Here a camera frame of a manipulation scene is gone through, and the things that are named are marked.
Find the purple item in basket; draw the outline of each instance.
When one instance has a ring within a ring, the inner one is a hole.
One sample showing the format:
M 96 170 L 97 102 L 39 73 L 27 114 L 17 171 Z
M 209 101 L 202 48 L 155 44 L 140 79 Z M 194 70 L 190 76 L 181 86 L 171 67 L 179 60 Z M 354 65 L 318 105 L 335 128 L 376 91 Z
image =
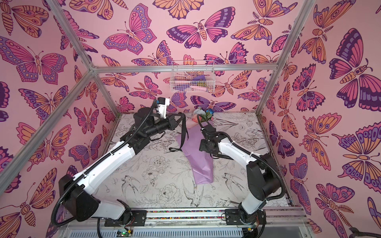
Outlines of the purple item in basket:
M 206 81 L 205 75 L 196 76 L 192 81 Z
M 204 139 L 200 125 L 188 129 L 189 139 L 185 140 L 181 150 L 187 157 L 192 167 L 195 184 L 210 184 L 213 182 L 213 159 L 205 151 L 199 151 L 200 142 Z M 181 135 L 177 136 L 177 142 L 181 143 Z

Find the wire basket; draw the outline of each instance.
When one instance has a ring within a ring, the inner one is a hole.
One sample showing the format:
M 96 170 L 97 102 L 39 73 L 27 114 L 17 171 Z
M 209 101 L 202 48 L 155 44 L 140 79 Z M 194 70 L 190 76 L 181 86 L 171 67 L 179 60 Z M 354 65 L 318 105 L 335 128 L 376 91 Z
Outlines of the wire basket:
M 216 85 L 214 61 L 205 64 L 204 60 L 194 60 L 192 65 L 185 61 L 172 61 L 171 92 L 208 92 L 213 93 Z

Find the robotic arm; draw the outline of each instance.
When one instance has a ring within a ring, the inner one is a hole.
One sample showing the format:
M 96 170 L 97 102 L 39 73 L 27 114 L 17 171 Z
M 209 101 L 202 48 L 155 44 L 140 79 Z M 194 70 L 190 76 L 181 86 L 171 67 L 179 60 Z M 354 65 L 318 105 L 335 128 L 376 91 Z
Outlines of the robotic arm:
M 159 97 L 154 101 L 151 108 L 141 108 L 134 114 L 135 125 L 121 137 L 120 141 L 104 156 L 98 159 L 89 168 L 77 173 L 74 177 L 65 175 L 59 180 L 60 199 L 55 205 L 51 222 L 55 226 L 62 226 L 76 219 L 85 221 L 91 217 L 105 217 L 116 220 L 119 224 L 128 224 L 131 220 L 131 209 L 123 201 L 99 200 L 92 196 L 98 186 L 121 164 L 133 158 L 150 141 L 150 137 L 156 134 L 165 133 L 166 130 L 174 130 L 181 122 L 184 132 L 186 129 L 185 115 L 167 114 L 166 107 L 169 99 Z M 157 107 L 159 114 L 153 114 L 153 109 Z M 201 141 L 200 150 L 210 154 L 219 154 L 225 158 L 232 158 L 246 168 L 248 175 L 248 186 L 250 193 L 240 204 L 244 223 L 252 221 L 252 215 L 266 204 L 269 195 L 279 187 L 281 178 L 273 169 L 274 160 L 268 155 L 259 155 L 249 152 L 231 140 L 224 132 L 216 132 L 210 124 L 202 127 L 205 137 Z M 262 174 L 260 168 L 267 166 Z M 73 215 L 73 218 L 64 222 L 57 222 L 56 215 L 60 205 Z

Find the floral table surface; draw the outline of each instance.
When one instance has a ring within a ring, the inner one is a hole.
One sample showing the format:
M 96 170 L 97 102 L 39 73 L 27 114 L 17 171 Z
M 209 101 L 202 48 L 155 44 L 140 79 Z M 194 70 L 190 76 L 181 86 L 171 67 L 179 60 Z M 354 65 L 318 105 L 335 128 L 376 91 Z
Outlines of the floral table surface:
M 213 118 L 217 131 L 225 131 L 251 151 L 268 152 L 254 113 L 216 113 Z M 111 143 L 119 141 L 133 123 L 132 114 L 122 115 Z M 95 196 L 121 199 L 133 208 L 237 206 L 249 193 L 245 168 L 233 160 L 213 160 L 213 183 L 195 186 L 192 168 L 184 154 L 168 153 L 168 147 L 178 148 L 176 136 L 180 132 L 180 128 L 167 131 L 161 139 L 148 144 L 116 169 Z M 283 197 L 269 201 L 267 206 L 288 206 L 288 203 Z

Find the purple wrapping paper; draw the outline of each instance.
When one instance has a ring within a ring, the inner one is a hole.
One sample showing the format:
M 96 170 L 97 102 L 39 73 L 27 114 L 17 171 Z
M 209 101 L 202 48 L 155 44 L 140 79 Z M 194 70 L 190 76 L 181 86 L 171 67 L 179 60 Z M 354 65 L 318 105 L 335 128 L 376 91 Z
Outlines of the purple wrapping paper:
M 200 125 L 195 125 L 191 129 L 188 129 L 189 139 L 185 137 L 184 145 L 181 150 L 187 157 L 190 166 L 192 167 L 195 184 L 210 184 L 213 182 L 213 159 L 210 154 L 205 151 L 199 151 L 200 141 L 204 139 L 201 133 Z M 177 136 L 177 142 L 181 143 L 181 135 Z

